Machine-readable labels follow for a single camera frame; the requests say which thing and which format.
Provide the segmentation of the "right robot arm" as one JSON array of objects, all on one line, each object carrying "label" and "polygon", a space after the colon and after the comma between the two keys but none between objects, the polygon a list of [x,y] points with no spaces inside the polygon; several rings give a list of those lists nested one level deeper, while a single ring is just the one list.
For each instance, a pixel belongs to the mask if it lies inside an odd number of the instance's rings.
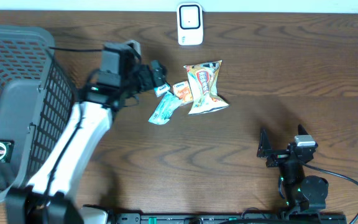
[{"label": "right robot arm", "polygon": [[317,142],[298,125],[298,134],[286,149],[275,150],[270,144],[265,129],[260,130],[257,157],[266,158],[266,166],[277,167],[280,171],[279,194],[288,202],[282,217],[289,219],[300,214],[318,213],[326,208],[328,181],[315,175],[306,176],[303,166],[314,159]]}]

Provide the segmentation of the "yellow snack chip bag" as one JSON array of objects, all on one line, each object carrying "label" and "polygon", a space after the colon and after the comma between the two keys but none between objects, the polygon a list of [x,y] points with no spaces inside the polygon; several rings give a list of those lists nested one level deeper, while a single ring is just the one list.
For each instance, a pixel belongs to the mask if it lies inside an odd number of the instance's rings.
[{"label": "yellow snack chip bag", "polygon": [[218,111],[229,106],[217,91],[217,79],[221,60],[195,65],[185,65],[193,95],[193,104],[188,114],[204,114]]}]

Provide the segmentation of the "green tissue pack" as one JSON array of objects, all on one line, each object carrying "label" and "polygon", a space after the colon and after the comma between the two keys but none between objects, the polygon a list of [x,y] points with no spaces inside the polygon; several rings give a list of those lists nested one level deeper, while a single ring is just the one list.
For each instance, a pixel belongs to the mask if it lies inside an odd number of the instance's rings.
[{"label": "green tissue pack", "polygon": [[168,91],[170,91],[170,85],[168,83],[164,83],[163,85],[154,88],[157,98],[163,96]]}]

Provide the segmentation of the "orange snack packet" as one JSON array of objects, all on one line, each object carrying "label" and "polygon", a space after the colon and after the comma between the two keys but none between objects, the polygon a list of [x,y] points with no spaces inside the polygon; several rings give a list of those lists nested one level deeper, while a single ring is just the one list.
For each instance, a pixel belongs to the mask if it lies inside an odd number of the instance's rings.
[{"label": "orange snack packet", "polygon": [[181,99],[181,105],[187,105],[193,102],[193,95],[188,81],[183,81],[173,85],[173,93]]}]

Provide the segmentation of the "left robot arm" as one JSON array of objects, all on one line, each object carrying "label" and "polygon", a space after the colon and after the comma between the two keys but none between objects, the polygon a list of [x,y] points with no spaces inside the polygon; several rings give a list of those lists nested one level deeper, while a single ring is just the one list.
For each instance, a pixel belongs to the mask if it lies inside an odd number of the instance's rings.
[{"label": "left robot arm", "polygon": [[142,63],[135,40],[107,42],[100,67],[78,92],[70,119],[45,164],[23,187],[6,195],[8,223],[115,223],[113,211],[97,205],[76,208],[78,184],[96,146],[111,129],[126,100],[165,83],[159,61]]}]

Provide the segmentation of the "teal wrapper packet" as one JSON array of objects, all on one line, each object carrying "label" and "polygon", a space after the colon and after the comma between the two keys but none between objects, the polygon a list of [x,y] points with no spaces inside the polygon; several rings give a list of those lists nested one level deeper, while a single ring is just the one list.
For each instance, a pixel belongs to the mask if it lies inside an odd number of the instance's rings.
[{"label": "teal wrapper packet", "polygon": [[170,92],[161,99],[160,103],[156,107],[154,113],[149,118],[149,122],[157,125],[164,125],[169,122],[173,112],[181,105],[182,99]]}]

